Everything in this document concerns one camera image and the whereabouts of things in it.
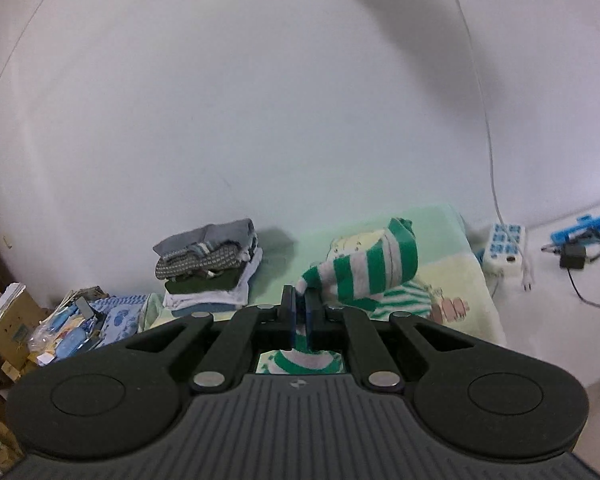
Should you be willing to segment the blue plastic tool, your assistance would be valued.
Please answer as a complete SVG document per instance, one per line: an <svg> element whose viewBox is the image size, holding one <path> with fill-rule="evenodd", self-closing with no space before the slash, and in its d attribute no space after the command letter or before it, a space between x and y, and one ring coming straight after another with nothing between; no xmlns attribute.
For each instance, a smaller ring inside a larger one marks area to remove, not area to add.
<svg viewBox="0 0 600 480"><path fill-rule="evenodd" d="M555 245L563 245L572 242L580 235L588 234L600 234L600 216L594 217L587 214L579 217L574 226L550 234L550 240Z"/></svg>

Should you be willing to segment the blue folded garment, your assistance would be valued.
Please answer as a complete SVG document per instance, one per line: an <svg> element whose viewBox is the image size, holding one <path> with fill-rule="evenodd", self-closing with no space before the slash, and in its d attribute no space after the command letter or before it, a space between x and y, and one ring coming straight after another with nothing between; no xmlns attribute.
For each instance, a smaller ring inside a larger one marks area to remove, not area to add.
<svg viewBox="0 0 600 480"><path fill-rule="evenodd" d="M236 304L219 304L218 302L203 302L202 304L191 304L184 308L173 309L171 314L174 318L191 315L193 313L210 313L212 315L230 314L239 310L240 306Z"/></svg>

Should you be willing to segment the dark grey striped knit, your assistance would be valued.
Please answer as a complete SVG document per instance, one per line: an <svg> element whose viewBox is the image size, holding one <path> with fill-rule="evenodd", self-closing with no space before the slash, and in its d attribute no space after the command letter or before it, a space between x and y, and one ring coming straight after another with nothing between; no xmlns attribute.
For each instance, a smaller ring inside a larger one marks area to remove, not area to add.
<svg viewBox="0 0 600 480"><path fill-rule="evenodd" d="M184 252L170 258L161 257L155 267L155 276L158 280L168 280L197 272L222 272L239 268L248 262L251 256L250 249L240 249L233 243L222 245L202 256Z"/></svg>

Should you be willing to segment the dark green folded garment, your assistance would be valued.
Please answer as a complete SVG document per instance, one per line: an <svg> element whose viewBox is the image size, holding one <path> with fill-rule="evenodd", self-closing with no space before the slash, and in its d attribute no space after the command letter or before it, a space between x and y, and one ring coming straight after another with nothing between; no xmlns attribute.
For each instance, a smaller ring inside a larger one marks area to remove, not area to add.
<svg viewBox="0 0 600 480"><path fill-rule="evenodd" d="M231 290L242 277L243 268L225 270L220 273L199 272L169 278L164 283L167 292L172 295L198 294L214 290Z"/></svg>

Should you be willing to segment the white folded garment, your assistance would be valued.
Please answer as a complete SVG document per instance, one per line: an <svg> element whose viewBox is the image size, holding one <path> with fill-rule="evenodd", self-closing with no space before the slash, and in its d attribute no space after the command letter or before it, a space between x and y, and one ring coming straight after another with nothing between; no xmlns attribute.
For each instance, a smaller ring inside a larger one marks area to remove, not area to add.
<svg viewBox="0 0 600 480"><path fill-rule="evenodd" d="M210 289L192 294L171 294L166 292L163 298L163 307L169 310L180 310L195 304L231 304L243 307L248 304L249 281L256 274L262 261L263 250L257 247L252 259L246 264L245 270L240 274L237 284L231 289Z"/></svg>

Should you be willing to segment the pastel bear print blanket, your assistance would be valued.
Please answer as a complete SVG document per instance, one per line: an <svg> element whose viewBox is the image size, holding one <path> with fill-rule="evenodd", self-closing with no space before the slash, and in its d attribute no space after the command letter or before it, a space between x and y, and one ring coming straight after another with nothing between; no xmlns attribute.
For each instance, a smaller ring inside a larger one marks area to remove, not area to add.
<svg viewBox="0 0 600 480"><path fill-rule="evenodd" d="M469 245L462 217L449 205L411 208L400 216L413 223L418 251L416 281L420 287L435 300L460 298L468 307L464 318L445 323L460 332L505 346L498 310ZM248 302L277 304L282 288L296 284L311 264L323 260L334 240L379 230L388 221L387 217L376 217L304 234L292 234L281 228L260 229L263 257L249 282Z"/></svg>

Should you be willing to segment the black power adapter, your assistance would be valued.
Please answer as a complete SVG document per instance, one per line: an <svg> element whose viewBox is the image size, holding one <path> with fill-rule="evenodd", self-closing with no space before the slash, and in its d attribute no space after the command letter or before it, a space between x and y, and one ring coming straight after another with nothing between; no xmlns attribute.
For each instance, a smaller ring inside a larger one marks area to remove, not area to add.
<svg viewBox="0 0 600 480"><path fill-rule="evenodd" d="M582 270L588 256L581 244L565 244L560 248L559 266L566 270Z"/></svg>

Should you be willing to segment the green white striped shirt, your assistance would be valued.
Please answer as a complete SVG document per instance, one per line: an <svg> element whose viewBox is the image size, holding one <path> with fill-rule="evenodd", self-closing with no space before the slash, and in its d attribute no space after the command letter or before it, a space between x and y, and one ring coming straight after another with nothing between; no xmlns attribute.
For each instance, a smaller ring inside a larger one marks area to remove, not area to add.
<svg viewBox="0 0 600 480"><path fill-rule="evenodd" d="M332 241L326 258L301 275L299 295L317 292L329 307L361 310L374 321L387 321L394 312L431 318L434 300L416 280L418 251L412 222L392 218L376 231ZM291 350L260 357L257 372L273 375L331 375L344 371L337 352L310 349L306 329L296 331Z"/></svg>

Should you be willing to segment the plastic bag of items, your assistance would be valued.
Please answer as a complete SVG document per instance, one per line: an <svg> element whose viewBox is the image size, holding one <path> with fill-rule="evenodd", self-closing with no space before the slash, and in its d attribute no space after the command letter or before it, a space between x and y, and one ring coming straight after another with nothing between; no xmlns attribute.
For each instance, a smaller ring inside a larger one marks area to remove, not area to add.
<svg viewBox="0 0 600 480"><path fill-rule="evenodd" d="M99 340L108 298L99 286L70 290L33 330L28 339L28 360L45 366L91 348Z"/></svg>

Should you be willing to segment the blue patterned cloth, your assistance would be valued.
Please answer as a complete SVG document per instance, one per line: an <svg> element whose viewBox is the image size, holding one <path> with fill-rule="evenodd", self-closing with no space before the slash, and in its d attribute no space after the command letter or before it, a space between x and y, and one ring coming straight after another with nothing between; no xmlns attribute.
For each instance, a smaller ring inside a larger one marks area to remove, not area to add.
<svg viewBox="0 0 600 480"><path fill-rule="evenodd" d="M114 344L137 333L140 311L147 298L147 295L111 296L91 303L91 307L104 316L99 347Z"/></svg>

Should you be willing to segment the white power strip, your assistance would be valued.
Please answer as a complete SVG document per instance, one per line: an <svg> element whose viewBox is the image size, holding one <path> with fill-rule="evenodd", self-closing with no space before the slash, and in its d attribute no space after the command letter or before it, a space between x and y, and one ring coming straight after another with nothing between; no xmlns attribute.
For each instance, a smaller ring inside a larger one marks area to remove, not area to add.
<svg viewBox="0 0 600 480"><path fill-rule="evenodd" d="M515 223L494 223L483 252L483 270L501 276L521 275L524 270L522 251L525 247L524 226Z"/></svg>

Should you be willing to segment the cardboard box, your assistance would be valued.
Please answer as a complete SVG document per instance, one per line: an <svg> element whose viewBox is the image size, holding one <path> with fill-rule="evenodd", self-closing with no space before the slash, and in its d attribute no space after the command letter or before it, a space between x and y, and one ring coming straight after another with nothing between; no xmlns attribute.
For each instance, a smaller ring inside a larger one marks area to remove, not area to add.
<svg viewBox="0 0 600 480"><path fill-rule="evenodd" d="M17 372L27 365L29 338L45 317L25 284L7 286L0 296L0 373L5 363Z"/></svg>

